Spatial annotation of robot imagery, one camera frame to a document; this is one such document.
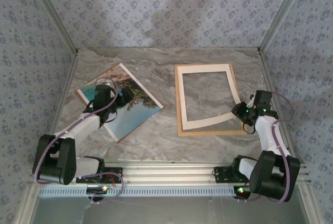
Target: landscape photo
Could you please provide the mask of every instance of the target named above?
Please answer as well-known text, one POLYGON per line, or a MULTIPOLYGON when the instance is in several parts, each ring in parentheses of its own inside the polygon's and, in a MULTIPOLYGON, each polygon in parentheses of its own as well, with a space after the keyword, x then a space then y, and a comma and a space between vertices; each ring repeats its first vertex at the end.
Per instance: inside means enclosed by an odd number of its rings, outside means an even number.
POLYGON ((123 65, 117 64, 105 73, 96 82, 96 79, 84 85, 77 91, 77 95, 87 105, 94 99, 96 85, 109 83, 104 78, 113 79, 119 87, 119 95, 112 105, 114 113, 109 114, 109 123, 103 127, 110 133, 117 142, 131 133, 144 121, 163 108, 163 105, 133 76, 123 65))

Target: patterned wallpaper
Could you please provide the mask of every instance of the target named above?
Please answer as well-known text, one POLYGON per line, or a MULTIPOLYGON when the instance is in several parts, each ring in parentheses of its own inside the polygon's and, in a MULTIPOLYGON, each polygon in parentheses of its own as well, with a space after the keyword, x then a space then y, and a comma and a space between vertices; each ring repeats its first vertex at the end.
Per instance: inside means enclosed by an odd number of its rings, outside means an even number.
POLYGON ((0 223, 11 223, 72 54, 39 0, 0 0, 0 223))
POLYGON ((258 46, 282 0, 52 0, 76 47, 258 46))
POLYGON ((332 30, 333 0, 295 0, 267 52, 277 89, 296 109, 289 127, 327 223, 333 223, 332 30))

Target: purple cable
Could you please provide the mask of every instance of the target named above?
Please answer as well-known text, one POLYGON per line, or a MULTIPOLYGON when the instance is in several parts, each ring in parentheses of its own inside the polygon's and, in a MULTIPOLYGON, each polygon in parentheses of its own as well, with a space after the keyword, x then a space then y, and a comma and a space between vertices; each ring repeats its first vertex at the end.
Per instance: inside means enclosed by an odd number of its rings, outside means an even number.
POLYGON ((283 96, 282 94, 279 94, 279 93, 273 93, 273 94, 276 94, 282 98, 284 98, 288 104, 290 104, 291 106, 291 110, 292 110, 292 113, 291 113, 291 118, 289 120, 276 120, 273 125, 272 125, 272 135, 273 135, 273 138, 274 138, 274 141, 281 153, 281 156, 282 156, 282 159, 283 159, 283 162, 285 164, 285 168, 286 168, 286 179, 287 179, 287 182, 286 182, 286 189, 285 189, 285 193, 283 194, 283 196, 281 197, 280 200, 278 200, 277 202, 274 202, 276 204, 280 204, 282 203, 288 196, 288 193, 289 193, 289 189, 290 189, 290 170, 289 170, 289 165, 288 165, 288 162, 287 162, 287 158, 286 158, 286 155, 284 154, 281 146, 280 146, 280 143, 279 141, 277 140, 277 137, 276 137, 276 134, 275 134, 275 125, 278 124, 278 123, 281 123, 281 122, 287 122, 287 121, 290 121, 292 120, 293 118, 293 115, 294 115, 294 108, 292 107, 292 104, 291 102, 289 101, 289 99, 287 99, 285 96, 283 96))
POLYGON ((40 182, 40 181, 38 180, 38 173, 39 173, 39 171, 40 171, 40 169, 41 169, 41 166, 42 166, 43 160, 44 160, 44 158, 45 158, 47 152, 49 151, 49 149, 52 147, 52 145, 53 145, 53 144, 54 144, 54 143, 55 143, 60 137, 62 137, 64 134, 70 132, 72 129, 74 129, 74 128, 75 128, 78 124, 80 124, 82 121, 86 120, 88 117, 91 117, 91 116, 95 115, 95 114, 98 113, 98 112, 101 112, 101 111, 107 109, 107 108, 110 107, 110 106, 114 103, 114 101, 116 100, 116 97, 118 96, 118 92, 119 92, 119 87, 118 87, 118 85, 116 84, 116 82, 115 82, 113 79, 108 78, 108 77, 99 77, 98 79, 96 79, 95 84, 97 83, 97 81, 102 80, 102 79, 109 80, 109 81, 111 81, 111 82, 114 84, 115 91, 116 91, 116 94, 115 94, 114 98, 112 99, 112 101, 111 101, 107 106, 105 106, 105 107, 103 107, 103 108, 101 108, 101 109, 99 109, 99 110, 97 110, 97 111, 94 111, 94 112, 88 114, 87 116, 85 116, 85 117, 79 119, 79 120, 76 121, 75 123, 73 123, 68 129, 66 129, 65 131, 63 131, 62 133, 60 133, 58 136, 56 136, 56 137, 55 137, 55 138, 54 138, 54 139, 48 144, 48 146, 45 148, 45 150, 44 150, 44 152, 43 152, 43 154, 42 154, 42 156, 41 156, 41 158, 40 158, 40 160, 39 160, 39 162, 38 162, 38 164, 37 164, 37 167, 36 167, 36 170, 35 170, 35 174, 34 174, 34 182, 35 182, 35 183, 40 184, 40 185, 49 184, 48 182, 40 182))
POLYGON ((124 190, 125 183, 124 183, 123 178, 119 174, 114 173, 114 172, 97 173, 97 174, 93 174, 93 175, 82 176, 82 178, 89 178, 89 177, 96 177, 96 176, 103 176, 103 175, 117 176, 120 179, 120 181, 121 181, 121 189, 119 190, 119 192, 115 196, 111 197, 108 200, 102 201, 102 202, 94 202, 93 199, 94 199, 94 197, 98 197, 98 196, 102 197, 102 198, 105 198, 103 195, 101 195, 101 194, 95 194, 95 195, 93 195, 92 198, 91 198, 91 200, 90 200, 92 204, 105 204, 105 203, 114 201, 115 199, 117 199, 120 196, 120 194, 124 190))

